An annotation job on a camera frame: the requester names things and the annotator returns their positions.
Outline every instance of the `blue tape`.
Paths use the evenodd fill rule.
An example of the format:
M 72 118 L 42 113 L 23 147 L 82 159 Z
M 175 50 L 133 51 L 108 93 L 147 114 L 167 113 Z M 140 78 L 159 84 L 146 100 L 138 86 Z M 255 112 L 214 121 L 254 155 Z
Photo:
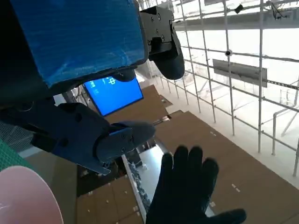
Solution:
M 144 59 L 133 0 L 11 0 L 37 69 L 53 84 Z

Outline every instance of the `green cutting mat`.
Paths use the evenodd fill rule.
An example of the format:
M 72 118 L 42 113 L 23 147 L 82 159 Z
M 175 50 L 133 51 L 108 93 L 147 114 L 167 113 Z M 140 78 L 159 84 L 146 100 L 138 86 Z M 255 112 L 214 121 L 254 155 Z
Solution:
M 0 171 L 11 166 L 24 166 L 32 168 L 22 157 L 11 149 L 2 139 L 0 139 Z

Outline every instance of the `black glove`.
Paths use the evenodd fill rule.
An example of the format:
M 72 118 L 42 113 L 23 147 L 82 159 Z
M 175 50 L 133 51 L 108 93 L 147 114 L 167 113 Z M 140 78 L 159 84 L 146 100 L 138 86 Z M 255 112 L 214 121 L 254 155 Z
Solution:
M 240 224 L 245 221 L 243 209 L 205 215 L 214 190 L 219 167 L 207 158 L 202 164 L 202 150 L 177 148 L 172 156 L 162 158 L 159 182 L 146 218 L 146 224 Z

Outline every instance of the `monitor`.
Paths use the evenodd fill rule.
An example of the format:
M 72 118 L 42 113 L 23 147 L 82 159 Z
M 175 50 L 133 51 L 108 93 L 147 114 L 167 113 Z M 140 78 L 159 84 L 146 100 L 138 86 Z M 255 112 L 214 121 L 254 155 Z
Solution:
M 86 82 L 85 88 L 103 116 L 143 99 L 136 77 L 129 82 L 121 82 L 112 77 L 101 78 Z

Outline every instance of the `brown floor panel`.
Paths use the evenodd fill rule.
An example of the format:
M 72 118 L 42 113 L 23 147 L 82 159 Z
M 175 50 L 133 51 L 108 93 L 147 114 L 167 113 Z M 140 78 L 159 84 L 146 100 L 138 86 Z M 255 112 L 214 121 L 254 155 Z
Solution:
M 205 157 L 217 160 L 216 214 L 244 208 L 247 224 L 299 223 L 299 191 L 195 115 L 185 112 L 158 125 L 156 137 L 173 153 L 181 144 L 200 145 Z

